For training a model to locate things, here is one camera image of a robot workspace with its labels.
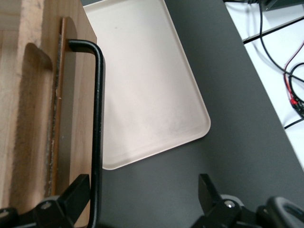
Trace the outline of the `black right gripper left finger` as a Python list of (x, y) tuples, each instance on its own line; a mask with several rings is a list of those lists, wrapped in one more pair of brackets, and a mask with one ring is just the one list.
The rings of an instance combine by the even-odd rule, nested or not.
[(90, 200), (88, 174), (79, 175), (55, 200), (46, 200), (34, 208), (38, 228), (73, 228)]

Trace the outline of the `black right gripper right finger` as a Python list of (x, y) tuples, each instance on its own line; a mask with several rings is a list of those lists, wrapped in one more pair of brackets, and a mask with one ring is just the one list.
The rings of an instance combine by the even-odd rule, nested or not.
[(240, 199), (218, 193), (211, 178), (200, 174), (198, 178), (198, 198), (203, 215), (198, 218), (196, 228), (243, 228), (241, 221), (244, 204)]

